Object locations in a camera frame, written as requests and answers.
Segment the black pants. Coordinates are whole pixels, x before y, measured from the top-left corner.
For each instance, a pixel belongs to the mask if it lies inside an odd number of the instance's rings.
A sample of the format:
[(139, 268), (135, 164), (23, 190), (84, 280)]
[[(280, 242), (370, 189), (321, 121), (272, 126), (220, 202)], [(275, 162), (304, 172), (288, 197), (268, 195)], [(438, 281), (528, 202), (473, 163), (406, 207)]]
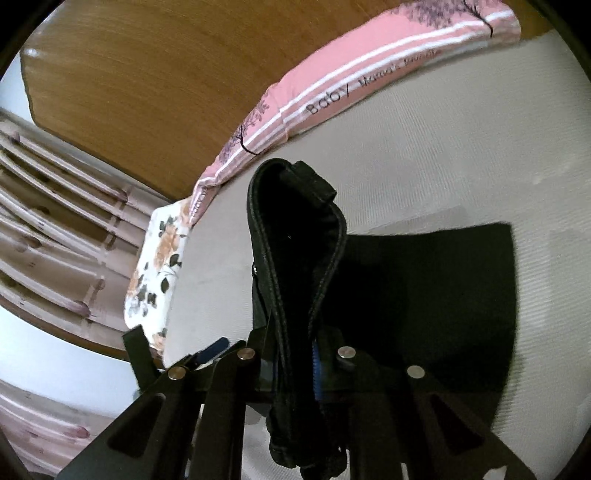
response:
[(247, 192), (253, 322), (274, 365), (270, 453), (305, 479), (348, 455), (322, 436), (314, 346), (368, 359), (370, 479), (504, 479), (529, 470), (493, 433), (512, 362), (517, 286), (505, 223), (418, 235), (352, 235), (310, 166), (257, 168)]

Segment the floral pillow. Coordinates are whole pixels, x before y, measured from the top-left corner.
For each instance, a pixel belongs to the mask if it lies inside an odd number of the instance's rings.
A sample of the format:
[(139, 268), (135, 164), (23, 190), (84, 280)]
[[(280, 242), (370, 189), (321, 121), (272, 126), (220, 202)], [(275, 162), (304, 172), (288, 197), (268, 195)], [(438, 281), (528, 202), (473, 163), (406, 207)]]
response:
[(190, 232), (189, 208), (190, 200), (183, 199), (152, 212), (125, 297), (126, 326), (141, 326), (159, 355), (164, 351), (167, 315)]

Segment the beige curtain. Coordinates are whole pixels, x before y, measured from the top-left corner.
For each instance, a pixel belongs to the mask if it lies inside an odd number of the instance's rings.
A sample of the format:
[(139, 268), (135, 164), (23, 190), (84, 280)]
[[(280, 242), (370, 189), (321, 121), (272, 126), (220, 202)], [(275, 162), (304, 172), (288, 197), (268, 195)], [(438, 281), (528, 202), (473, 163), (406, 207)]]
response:
[(89, 392), (90, 369), (72, 348), (127, 361), (124, 298), (151, 212), (162, 200), (1, 120), (1, 309), (20, 333), (13, 356), (40, 335), (34, 368), (49, 386)]

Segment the wooden headboard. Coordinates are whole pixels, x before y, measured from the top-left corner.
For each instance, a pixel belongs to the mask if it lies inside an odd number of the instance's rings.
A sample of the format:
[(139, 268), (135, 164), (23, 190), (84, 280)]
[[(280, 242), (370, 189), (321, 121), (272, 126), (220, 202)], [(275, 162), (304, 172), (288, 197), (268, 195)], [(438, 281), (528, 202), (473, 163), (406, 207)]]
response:
[(185, 197), (268, 84), (386, 1), (64, 1), (21, 73), (34, 123)]

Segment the grey woven bed mat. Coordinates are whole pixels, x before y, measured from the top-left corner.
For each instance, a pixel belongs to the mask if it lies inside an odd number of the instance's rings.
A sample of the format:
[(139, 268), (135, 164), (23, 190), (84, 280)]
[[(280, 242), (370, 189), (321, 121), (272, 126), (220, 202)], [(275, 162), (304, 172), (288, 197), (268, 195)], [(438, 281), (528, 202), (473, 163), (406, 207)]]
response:
[(560, 35), (412, 74), (276, 156), (335, 187), (353, 234), (511, 223), (519, 329), (494, 430), (556, 477), (590, 425), (590, 82)]

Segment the pink striped bolster pillow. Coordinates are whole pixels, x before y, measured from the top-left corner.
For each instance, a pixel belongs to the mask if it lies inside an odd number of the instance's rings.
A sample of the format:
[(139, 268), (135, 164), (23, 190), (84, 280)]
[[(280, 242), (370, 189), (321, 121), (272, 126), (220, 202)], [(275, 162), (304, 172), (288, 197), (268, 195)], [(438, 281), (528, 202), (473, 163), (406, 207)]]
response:
[(352, 107), (426, 64), (521, 37), (501, 1), (413, 1), (325, 45), (270, 85), (193, 188), (197, 223), (219, 187), (257, 155)]

